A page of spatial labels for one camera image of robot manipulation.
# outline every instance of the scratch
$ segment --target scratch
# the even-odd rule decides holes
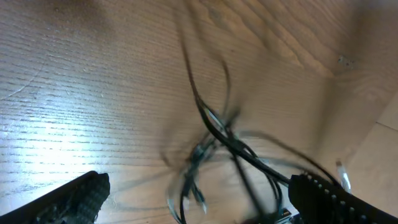
[[[26,83],[26,85],[22,86],[21,88],[19,88],[18,90],[14,91],[13,93],[1,98],[0,101],[1,100],[5,100],[5,99],[9,98],[10,96],[13,96],[16,93],[19,93],[20,91],[24,90],[24,88],[29,86],[32,83],[32,81],[39,75],[39,73],[43,70],[43,67],[44,67],[44,62],[42,63],[42,66],[40,67],[39,71],[36,72],[36,74],[29,80],[28,83]]]

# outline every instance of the wooden table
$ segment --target wooden table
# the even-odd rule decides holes
[[[330,169],[349,162],[398,89],[396,10],[387,0],[1,1],[0,215],[96,170],[111,181],[98,223],[174,223],[165,189],[205,131],[176,18],[218,110],[225,80],[207,48],[227,61],[238,129],[271,133]],[[200,184],[205,220],[247,214],[228,161],[204,167]],[[198,222],[200,208],[190,210]]]

